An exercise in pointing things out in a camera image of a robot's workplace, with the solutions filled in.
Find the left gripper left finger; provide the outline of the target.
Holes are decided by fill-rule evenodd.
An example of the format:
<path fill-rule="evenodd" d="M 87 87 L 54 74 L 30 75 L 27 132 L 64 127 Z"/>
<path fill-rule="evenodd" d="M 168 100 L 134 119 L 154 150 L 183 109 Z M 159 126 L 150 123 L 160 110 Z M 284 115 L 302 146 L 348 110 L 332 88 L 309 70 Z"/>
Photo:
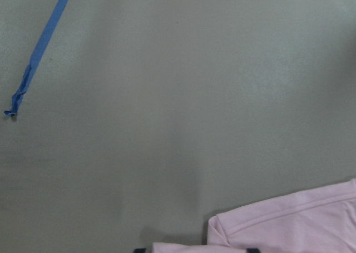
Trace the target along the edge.
<path fill-rule="evenodd" d="M 133 253 L 146 253 L 147 248 L 134 249 Z"/>

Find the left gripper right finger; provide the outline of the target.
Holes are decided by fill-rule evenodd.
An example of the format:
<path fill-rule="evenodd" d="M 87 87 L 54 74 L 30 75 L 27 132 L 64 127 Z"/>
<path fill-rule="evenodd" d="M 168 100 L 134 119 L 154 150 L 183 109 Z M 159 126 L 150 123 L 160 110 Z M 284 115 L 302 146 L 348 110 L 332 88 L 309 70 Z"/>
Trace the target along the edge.
<path fill-rule="evenodd" d="M 246 249 L 247 253 L 259 253 L 259 249 L 257 248 L 248 248 Z"/>

